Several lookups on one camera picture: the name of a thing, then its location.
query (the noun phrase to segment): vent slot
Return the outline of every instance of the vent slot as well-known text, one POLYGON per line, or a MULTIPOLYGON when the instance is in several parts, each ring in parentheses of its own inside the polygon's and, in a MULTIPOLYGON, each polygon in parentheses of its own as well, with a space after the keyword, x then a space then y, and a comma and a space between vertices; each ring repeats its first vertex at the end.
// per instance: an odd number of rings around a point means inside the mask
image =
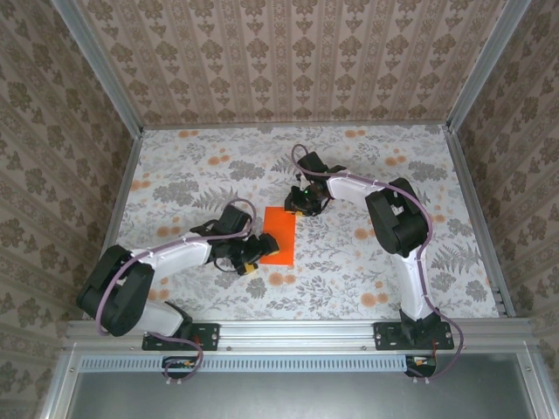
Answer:
MULTIPOLYGON (((87 355, 81 373, 162 372, 163 355, 87 355)), ((405 371, 405 355, 218 355, 208 354, 200 372, 340 373, 405 371)), ((184 371, 170 368, 169 371, 184 371)))

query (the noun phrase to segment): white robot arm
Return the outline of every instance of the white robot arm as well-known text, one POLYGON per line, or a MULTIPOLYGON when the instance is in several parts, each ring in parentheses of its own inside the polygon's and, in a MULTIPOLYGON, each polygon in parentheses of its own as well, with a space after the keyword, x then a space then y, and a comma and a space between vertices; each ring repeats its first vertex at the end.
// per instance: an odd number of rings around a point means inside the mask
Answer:
POLYGON ((238 275, 254 271, 260 258, 279 248, 269 234, 253 235, 251 226, 251 216, 229 204, 218 220, 210 220, 153 250, 127 251, 119 245, 112 246, 79 292, 78 307, 92 317, 101 310, 100 324, 113 336, 137 331, 186 339, 192 318, 168 301, 148 301, 151 284, 190 266, 213 262, 222 269, 217 265, 221 258, 228 259, 233 266, 231 272, 238 275), (131 265, 122 275, 124 282, 114 285, 117 272, 125 264, 131 265))
MULTIPOLYGON (((350 201, 357 208, 368 211, 367 197, 375 192, 381 192, 382 187, 373 186, 348 177, 331 177, 327 180, 328 192, 333 199, 350 201)), ((378 221, 373 222, 373 227, 378 229, 378 221)), ((396 273, 402 294, 402 311, 412 320, 425 319, 432 309, 425 302, 421 280, 419 278, 418 263, 416 257, 421 244, 410 250, 409 255, 404 257, 399 253, 392 253, 392 261, 396 266, 396 273)), ((425 253, 421 255, 422 266, 425 267, 425 253)))
POLYGON ((421 266, 423 278, 426 278, 425 255, 419 251, 427 240, 429 227, 419 207, 409 198, 417 200, 410 183, 399 178, 381 184, 386 187, 379 186, 376 182, 348 175, 344 167, 328 168, 315 152, 307 153, 296 166, 304 176, 297 176, 300 186, 291 188, 285 209, 304 216, 317 216, 329 200, 342 199, 368 211, 378 242, 392 255, 396 266, 402 293, 402 334, 413 347, 431 344, 431 331, 439 330, 441 321, 427 301, 431 301, 429 284, 426 281, 422 284, 419 270, 421 266))

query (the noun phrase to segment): orange paper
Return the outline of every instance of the orange paper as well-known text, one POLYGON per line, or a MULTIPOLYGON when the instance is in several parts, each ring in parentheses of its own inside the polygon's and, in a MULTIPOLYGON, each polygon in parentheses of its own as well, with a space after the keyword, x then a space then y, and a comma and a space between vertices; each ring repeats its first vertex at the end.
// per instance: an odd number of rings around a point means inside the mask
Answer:
POLYGON ((285 212, 281 207, 266 207, 264 213, 265 233, 272 235, 279 246, 279 253, 264 256, 260 264, 285 264, 291 266, 295 254, 295 214, 285 212))

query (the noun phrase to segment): floral wallpaper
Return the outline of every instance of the floral wallpaper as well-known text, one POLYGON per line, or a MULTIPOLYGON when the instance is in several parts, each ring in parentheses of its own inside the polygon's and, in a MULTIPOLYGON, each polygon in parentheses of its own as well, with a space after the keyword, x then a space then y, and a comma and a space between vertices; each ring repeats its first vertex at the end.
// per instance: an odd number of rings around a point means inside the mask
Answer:
POLYGON ((459 138, 516 310, 559 388, 559 3, 534 0, 459 138))
POLYGON ((0 417, 33 417, 131 138, 49 1, 0 2, 0 417))
POLYGON ((506 0, 77 0, 146 126, 445 120, 506 0))
MULTIPOLYGON (((438 307, 460 318, 497 317, 480 251, 439 126, 275 127, 145 131, 118 243, 153 247, 216 218, 239 196, 257 210, 283 206, 303 142, 330 166, 387 182, 410 180, 435 224, 427 251, 438 307)), ((248 276, 212 264, 152 285, 194 319, 378 319, 398 317, 398 278, 369 215, 335 200, 299 217, 292 266, 261 265, 248 276)))

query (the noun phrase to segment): floral tablecloth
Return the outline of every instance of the floral tablecloth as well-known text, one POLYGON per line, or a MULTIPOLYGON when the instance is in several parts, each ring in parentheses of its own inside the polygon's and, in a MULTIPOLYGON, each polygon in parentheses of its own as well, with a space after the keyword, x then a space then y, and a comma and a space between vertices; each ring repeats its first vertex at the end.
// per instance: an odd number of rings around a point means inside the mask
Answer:
MULTIPOLYGON (((282 206, 295 170, 296 143, 328 166, 390 182, 410 180, 431 213, 427 249, 433 297, 453 317, 497 317, 445 136, 438 126, 276 127, 147 131, 118 243, 156 246, 215 218, 239 196, 259 212, 282 206)), ((189 268, 152 285, 150 299, 170 299, 196 320, 396 318, 398 281, 369 216, 333 201, 318 217, 300 217, 293 266, 261 265, 249 276, 212 265, 189 268)))

